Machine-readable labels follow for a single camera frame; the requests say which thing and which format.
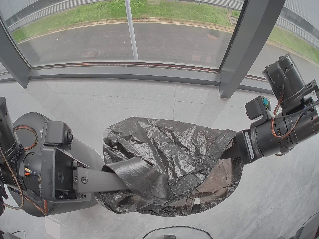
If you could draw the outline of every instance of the gray metal window frame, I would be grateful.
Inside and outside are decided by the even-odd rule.
[[[265,80],[249,77],[247,73],[269,37],[284,2],[285,0],[244,1],[219,72],[147,65],[61,65],[32,70],[18,50],[0,14],[0,62],[8,70],[8,74],[0,74],[0,82],[15,80],[25,88],[31,79],[117,78],[214,85],[219,86],[221,98],[230,98],[237,89],[271,94]]]

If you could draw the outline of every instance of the bolt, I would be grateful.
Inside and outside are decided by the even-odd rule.
[[[86,177],[82,177],[81,181],[82,181],[83,184],[86,184],[87,183],[87,178]]]

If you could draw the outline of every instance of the black cable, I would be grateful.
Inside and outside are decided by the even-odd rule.
[[[147,235],[149,235],[150,233],[156,231],[156,230],[161,230],[161,229],[171,229],[171,228],[188,228],[188,229],[195,229],[195,230],[198,230],[198,231],[202,231],[204,233],[206,233],[210,239],[213,239],[212,236],[205,230],[202,230],[202,229],[198,229],[198,228],[193,228],[193,227],[189,227],[189,226],[172,226],[172,227],[165,227],[165,228],[159,228],[159,229],[153,229],[152,231],[148,232],[142,239],[144,239]]]
[[[289,115],[285,115],[285,116],[276,116],[275,119],[284,119],[284,118],[288,118],[288,117],[291,117],[291,116],[295,116],[295,115],[298,115],[298,114],[301,114],[309,109],[311,109],[312,107],[315,107],[319,105],[319,101],[315,102],[314,104],[310,105],[310,106],[307,106],[306,108],[298,111],[298,112],[295,112],[293,114],[289,114]]]
[[[19,231],[16,231],[16,232],[12,233],[12,234],[19,233],[19,232],[23,232],[24,233],[24,239],[26,239],[26,232],[24,230],[19,230]]]
[[[304,223],[301,227],[303,227],[303,226],[307,223],[307,221],[308,221],[309,219],[311,219],[313,216],[315,216],[316,214],[318,214],[318,213],[315,213],[315,214],[312,215],[310,218],[308,218],[308,219],[305,221],[305,223]]]

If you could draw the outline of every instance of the black plastic bag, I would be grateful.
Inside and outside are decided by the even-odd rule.
[[[115,213],[185,216],[210,209],[236,189],[242,174],[240,158],[219,160],[234,134],[172,120],[118,122],[103,134],[103,171],[116,173],[130,190],[95,197]]]

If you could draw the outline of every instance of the gray tiled floor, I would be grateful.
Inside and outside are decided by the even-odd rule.
[[[130,116],[173,119],[212,128],[249,127],[244,105],[258,93],[237,91],[229,100],[218,88],[191,84],[126,80],[34,80],[24,90],[1,83],[1,95],[13,120],[39,112],[66,122],[75,137],[102,155],[102,134],[111,124]],[[276,100],[271,97],[273,106]],[[319,138],[301,143],[288,155],[268,157],[244,167],[239,187],[213,209],[187,217],[114,214],[101,205],[72,213],[36,218],[6,209],[0,229],[25,230],[27,238],[141,239],[151,229],[189,225],[209,231],[214,239],[291,236],[319,211]],[[208,238],[189,231],[166,231],[178,238]],[[161,238],[163,233],[146,239]]]

